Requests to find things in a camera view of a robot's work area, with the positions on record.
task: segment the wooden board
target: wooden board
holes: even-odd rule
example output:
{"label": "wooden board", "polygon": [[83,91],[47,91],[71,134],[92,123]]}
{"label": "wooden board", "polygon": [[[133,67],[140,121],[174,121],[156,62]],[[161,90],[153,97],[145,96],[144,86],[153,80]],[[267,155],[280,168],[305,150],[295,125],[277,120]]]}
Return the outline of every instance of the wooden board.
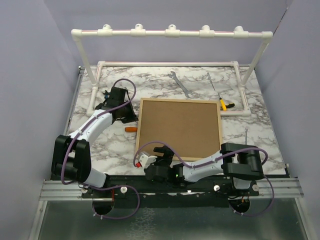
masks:
{"label": "wooden board", "polygon": [[[216,153],[222,144],[219,102],[141,98],[135,150],[152,141],[169,144],[186,161]],[[154,147],[162,145],[152,143],[143,151],[154,155]]]}

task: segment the gray wall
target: gray wall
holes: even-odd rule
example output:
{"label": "gray wall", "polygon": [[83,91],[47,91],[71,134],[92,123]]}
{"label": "gray wall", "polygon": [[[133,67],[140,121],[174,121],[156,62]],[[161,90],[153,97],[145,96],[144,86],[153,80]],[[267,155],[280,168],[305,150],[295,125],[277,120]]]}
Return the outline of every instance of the gray wall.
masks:
{"label": "gray wall", "polygon": [[284,161],[299,177],[315,226],[320,225],[319,12],[319,0],[294,1],[256,70]]}
{"label": "gray wall", "polygon": [[[44,0],[63,37],[81,65],[71,29],[96,30],[104,24],[131,29],[163,30],[175,24],[181,30],[209,25],[216,31],[236,26],[251,32],[274,31],[286,9],[286,0]],[[164,37],[90,38],[84,40],[91,64],[98,61],[239,61],[251,62],[258,39],[172,39]]]}
{"label": "gray wall", "polygon": [[41,0],[0,7],[0,239],[28,238],[77,65]]}

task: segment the screwdriver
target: screwdriver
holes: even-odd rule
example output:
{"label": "screwdriver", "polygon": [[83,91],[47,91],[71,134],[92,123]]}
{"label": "screwdriver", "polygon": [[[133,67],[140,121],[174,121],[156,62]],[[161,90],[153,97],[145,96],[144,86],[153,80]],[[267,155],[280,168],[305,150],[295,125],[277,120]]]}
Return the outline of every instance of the screwdriver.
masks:
{"label": "screwdriver", "polygon": [[212,83],[210,74],[207,73],[207,76],[208,76],[208,79],[209,79],[209,81],[210,81],[210,83],[211,83],[211,85],[212,85],[212,87],[213,87],[213,90],[218,94],[218,97],[219,97],[219,100],[220,100],[220,103],[221,103],[222,110],[223,110],[223,111],[227,111],[227,109],[233,108],[233,107],[235,106],[234,103],[230,103],[230,104],[228,104],[228,105],[226,106],[226,104],[225,104],[224,100],[222,99],[222,97],[220,96],[219,92],[216,91],[215,86],[214,86],[214,84]]}

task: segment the white pipe elbow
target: white pipe elbow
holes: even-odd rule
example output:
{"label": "white pipe elbow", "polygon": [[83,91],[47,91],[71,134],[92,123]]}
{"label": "white pipe elbow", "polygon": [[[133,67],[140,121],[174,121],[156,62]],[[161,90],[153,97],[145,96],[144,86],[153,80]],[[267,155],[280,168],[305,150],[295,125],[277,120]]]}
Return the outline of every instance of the white pipe elbow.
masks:
{"label": "white pipe elbow", "polygon": [[86,114],[88,117],[91,117],[91,116],[94,114],[94,112],[95,112],[95,110],[88,108],[88,109],[86,110],[86,113],[85,113],[85,114]]}
{"label": "white pipe elbow", "polygon": [[242,112],[242,116],[244,116],[244,117],[250,117],[250,116],[251,116],[251,110],[250,110],[250,108],[249,108],[249,109],[245,109],[245,110]]}
{"label": "white pipe elbow", "polygon": [[81,29],[72,29],[71,35],[72,35],[73,41],[79,42],[82,37],[82,30]]}
{"label": "white pipe elbow", "polygon": [[271,39],[274,36],[274,33],[272,31],[263,31],[261,33],[263,39]]}

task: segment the white marble countertop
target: white marble countertop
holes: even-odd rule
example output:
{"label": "white marble countertop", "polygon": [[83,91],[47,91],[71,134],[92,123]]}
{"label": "white marble countertop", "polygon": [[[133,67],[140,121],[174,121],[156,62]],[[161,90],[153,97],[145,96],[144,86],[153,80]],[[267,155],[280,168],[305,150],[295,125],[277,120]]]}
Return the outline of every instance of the white marble countertop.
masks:
{"label": "white marble countertop", "polygon": [[[96,69],[97,67],[92,67],[94,74]],[[247,67],[240,67],[242,76],[246,69]],[[235,103],[233,110],[243,109],[233,67],[104,67],[94,106],[104,101],[103,92],[110,91],[113,83],[121,78],[130,79],[136,85],[137,93],[132,101],[135,112],[139,111],[140,98],[186,99],[181,88],[167,76],[170,71],[176,72],[184,86],[193,92],[191,99],[218,101],[218,94],[207,79],[207,73],[210,73],[214,87],[221,97]],[[119,82],[117,87],[127,88],[129,95],[133,93],[129,82]],[[70,124],[70,133],[89,119],[86,109],[91,97],[91,88],[91,82],[85,72]],[[247,144],[262,148],[269,154],[269,160],[263,166],[264,173],[285,174],[285,165],[254,72],[246,83],[245,93],[251,116],[223,116],[221,118],[223,142],[244,144],[245,128],[248,128]],[[143,169],[135,168],[132,164],[136,133],[125,132],[125,127],[137,124],[137,122],[122,124],[116,121],[104,130],[90,146],[92,167],[110,175],[143,175]]]}

